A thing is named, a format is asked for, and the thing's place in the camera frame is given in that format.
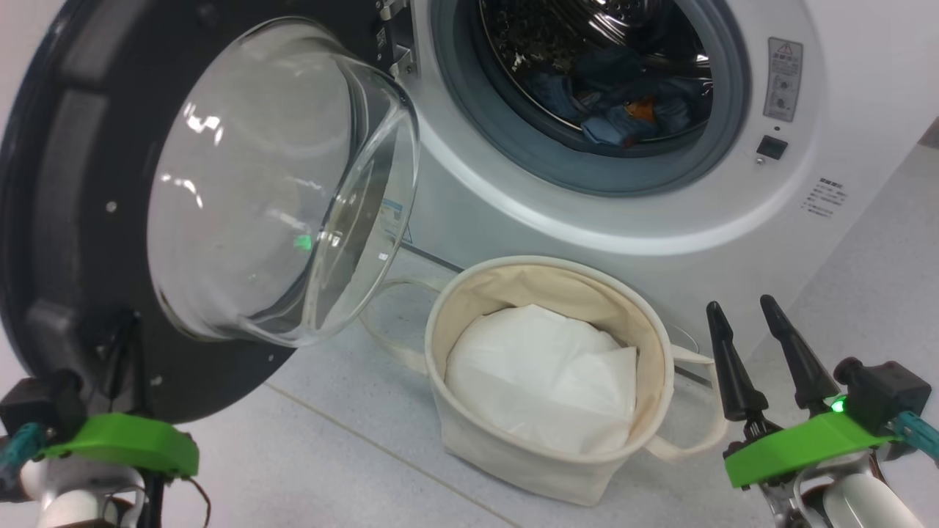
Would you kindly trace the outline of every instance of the washing machine door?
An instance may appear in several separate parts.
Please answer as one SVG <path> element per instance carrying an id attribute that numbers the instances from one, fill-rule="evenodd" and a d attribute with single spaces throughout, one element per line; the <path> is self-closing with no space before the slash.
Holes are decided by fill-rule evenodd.
<path id="1" fill-rule="evenodd" d="M 353 320 L 415 189 L 396 8 L 67 1 L 0 101 L 0 311 L 27 370 L 188 421 Z"/>

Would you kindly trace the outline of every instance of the white cloth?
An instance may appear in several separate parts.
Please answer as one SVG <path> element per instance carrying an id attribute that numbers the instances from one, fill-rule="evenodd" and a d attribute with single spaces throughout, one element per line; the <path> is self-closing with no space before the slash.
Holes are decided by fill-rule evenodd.
<path id="1" fill-rule="evenodd" d="M 636 408 L 636 348 L 529 304 L 480 316 L 447 358 L 446 385 L 479 418 L 575 455 L 621 449 Z"/>

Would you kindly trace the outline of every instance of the green led light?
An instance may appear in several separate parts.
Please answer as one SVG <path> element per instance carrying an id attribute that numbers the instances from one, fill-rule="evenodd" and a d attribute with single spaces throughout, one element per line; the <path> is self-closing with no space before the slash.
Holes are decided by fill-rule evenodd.
<path id="1" fill-rule="evenodd" d="M 836 399 L 835 401 L 833 401 L 831 404 L 831 410 L 834 412 L 844 412 L 844 398 L 845 397 L 846 396 L 842 396 Z"/>
<path id="2" fill-rule="evenodd" d="M 304 251 L 313 251 L 313 238 L 310 235 L 300 235 L 294 239 L 294 247 Z"/>

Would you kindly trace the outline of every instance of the laundry basket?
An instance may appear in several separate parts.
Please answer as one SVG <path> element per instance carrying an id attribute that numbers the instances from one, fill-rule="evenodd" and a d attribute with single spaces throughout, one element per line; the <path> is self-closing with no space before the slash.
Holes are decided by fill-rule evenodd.
<path id="1" fill-rule="evenodd" d="M 428 374 L 444 446 L 506 482 L 547 497 L 595 505 L 609 479 L 640 448 L 658 458 L 676 460 L 714 446 L 727 430 L 714 360 L 672 345 L 652 307 L 609 275 L 557 258 L 510 256 L 469 268 L 446 285 L 398 279 L 379 291 L 405 283 L 440 292 L 427 321 L 423 358 L 376 333 L 368 311 L 362 313 L 366 330 L 402 363 Z M 571 455 L 526 442 L 473 415 L 447 388 L 447 356 L 470 323 L 482 315 L 528 304 L 587 321 L 620 343 L 637 347 L 636 410 L 629 437 L 620 449 Z M 684 449 L 655 434 L 671 402 L 675 361 L 706 365 L 714 385 L 711 430 L 699 443 Z"/>

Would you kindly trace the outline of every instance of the fabric basket handle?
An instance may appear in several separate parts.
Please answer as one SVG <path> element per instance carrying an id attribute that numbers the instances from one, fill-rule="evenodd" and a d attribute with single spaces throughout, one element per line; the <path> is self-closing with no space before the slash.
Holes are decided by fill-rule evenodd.
<path id="1" fill-rule="evenodd" d="M 403 285 L 419 286 L 434 293 L 441 293 L 447 286 L 447 282 L 448 281 L 438 279 L 437 277 L 402 277 L 400 279 L 389 279 L 375 288 L 372 299 L 374 300 L 378 295 L 381 295 L 389 288 Z M 388 352 L 388 355 L 392 356 L 398 363 L 407 368 L 415 372 L 420 372 L 425 376 L 427 375 L 427 361 L 423 357 L 423 352 L 402 345 L 401 343 L 396 343 L 375 329 L 375 324 L 372 322 L 371 303 L 365 306 L 359 314 L 359 319 L 362 321 L 362 326 L 365 327 L 365 331 L 375 338 L 378 344 Z"/>
<path id="2" fill-rule="evenodd" d="M 658 435 L 655 435 L 646 444 L 645 448 L 650 453 L 657 458 L 669 461 L 685 458 L 714 447 L 724 439 L 724 435 L 727 434 L 728 424 L 727 419 L 724 418 L 724 406 L 720 399 L 720 389 L 717 386 L 717 368 L 714 365 L 714 360 L 677 345 L 671 346 L 671 354 L 675 363 L 693 363 L 707 367 L 708 374 L 711 376 L 711 394 L 714 397 L 715 414 L 710 432 L 696 445 L 681 448 Z"/>

